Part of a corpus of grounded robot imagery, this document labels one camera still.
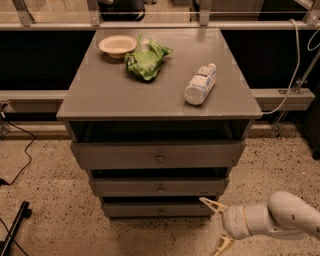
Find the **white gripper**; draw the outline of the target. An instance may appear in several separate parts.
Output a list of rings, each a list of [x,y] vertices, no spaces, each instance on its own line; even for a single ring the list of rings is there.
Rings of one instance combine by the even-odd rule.
[[[227,208],[226,205],[206,197],[200,197],[199,200],[214,213],[223,214],[223,227],[232,237],[222,234],[212,249],[211,256],[222,256],[224,252],[234,245],[234,239],[241,240],[250,236],[243,206],[229,206]]]

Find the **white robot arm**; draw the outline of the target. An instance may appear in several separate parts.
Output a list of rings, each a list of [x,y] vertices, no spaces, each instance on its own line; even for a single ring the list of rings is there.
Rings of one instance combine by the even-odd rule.
[[[289,192],[274,192],[266,204],[255,205],[227,206],[206,197],[199,200],[222,216],[226,231],[210,256],[221,256],[236,240],[254,235],[283,240],[313,236],[320,240],[320,212]]]

